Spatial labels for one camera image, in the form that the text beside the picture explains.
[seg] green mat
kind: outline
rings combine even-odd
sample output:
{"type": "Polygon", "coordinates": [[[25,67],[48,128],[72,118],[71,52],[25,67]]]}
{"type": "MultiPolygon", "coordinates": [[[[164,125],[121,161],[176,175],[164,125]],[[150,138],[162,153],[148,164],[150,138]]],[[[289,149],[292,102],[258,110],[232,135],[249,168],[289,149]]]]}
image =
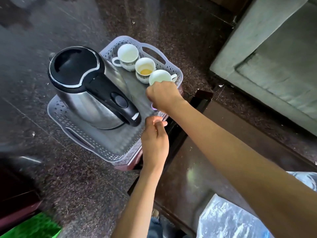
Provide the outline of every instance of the green mat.
{"type": "Polygon", "coordinates": [[[61,227],[44,213],[39,213],[9,230],[0,238],[56,238],[61,227]]]}

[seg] floor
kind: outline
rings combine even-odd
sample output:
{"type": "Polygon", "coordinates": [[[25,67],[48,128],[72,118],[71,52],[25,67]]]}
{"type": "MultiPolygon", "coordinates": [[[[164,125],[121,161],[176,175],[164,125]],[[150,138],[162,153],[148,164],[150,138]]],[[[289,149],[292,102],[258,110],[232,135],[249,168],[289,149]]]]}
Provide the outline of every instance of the floor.
{"type": "Polygon", "coordinates": [[[158,47],[184,74],[185,97],[214,99],[313,162],[317,138],[208,72],[233,29],[209,0],[0,0],[0,141],[28,148],[42,163],[19,171],[34,180],[42,209],[65,237],[109,237],[137,172],[120,172],[74,144],[47,115],[55,95],[48,56],[72,45],[104,48],[128,35],[158,47]]]}

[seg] kettle handle button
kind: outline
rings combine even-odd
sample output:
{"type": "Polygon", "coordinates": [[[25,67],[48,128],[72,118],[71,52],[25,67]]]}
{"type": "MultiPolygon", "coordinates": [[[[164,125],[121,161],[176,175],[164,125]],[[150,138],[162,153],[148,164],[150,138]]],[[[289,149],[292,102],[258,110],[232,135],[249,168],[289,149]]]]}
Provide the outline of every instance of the kettle handle button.
{"type": "Polygon", "coordinates": [[[121,108],[127,108],[128,107],[128,102],[120,94],[118,94],[116,92],[112,92],[110,94],[110,96],[111,96],[112,101],[116,105],[120,106],[121,108]]]}

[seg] white teacup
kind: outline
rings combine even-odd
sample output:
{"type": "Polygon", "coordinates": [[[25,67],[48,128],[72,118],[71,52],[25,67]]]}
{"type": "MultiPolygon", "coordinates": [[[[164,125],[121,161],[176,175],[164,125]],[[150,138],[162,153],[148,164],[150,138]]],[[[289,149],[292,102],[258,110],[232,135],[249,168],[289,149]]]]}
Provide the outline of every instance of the white teacup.
{"type": "Polygon", "coordinates": [[[123,44],[118,49],[118,57],[114,57],[111,61],[114,66],[123,67],[130,72],[135,70],[135,63],[140,58],[139,51],[136,46],[132,44],[123,44]]]}
{"type": "Polygon", "coordinates": [[[149,84],[152,85],[154,82],[163,82],[163,81],[172,81],[177,80],[177,74],[170,75],[168,71],[165,70],[156,70],[151,73],[149,77],[149,84]]]}
{"type": "Polygon", "coordinates": [[[135,63],[135,75],[142,83],[149,83],[149,77],[155,70],[155,62],[150,58],[140,58],[135,63]]]}

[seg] electric kettle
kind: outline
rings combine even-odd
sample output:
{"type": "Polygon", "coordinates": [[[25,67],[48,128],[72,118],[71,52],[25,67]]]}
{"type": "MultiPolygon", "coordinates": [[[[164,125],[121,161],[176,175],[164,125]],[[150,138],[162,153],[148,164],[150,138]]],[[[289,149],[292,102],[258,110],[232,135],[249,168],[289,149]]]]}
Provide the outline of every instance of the electric kettle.
{"type": "Polygon", "coordinates": [[[133,127],[141,115],[115,67],[88,47],[68,47],[50,61],[49,78],[67,107],[95,128],[133,127]]]}

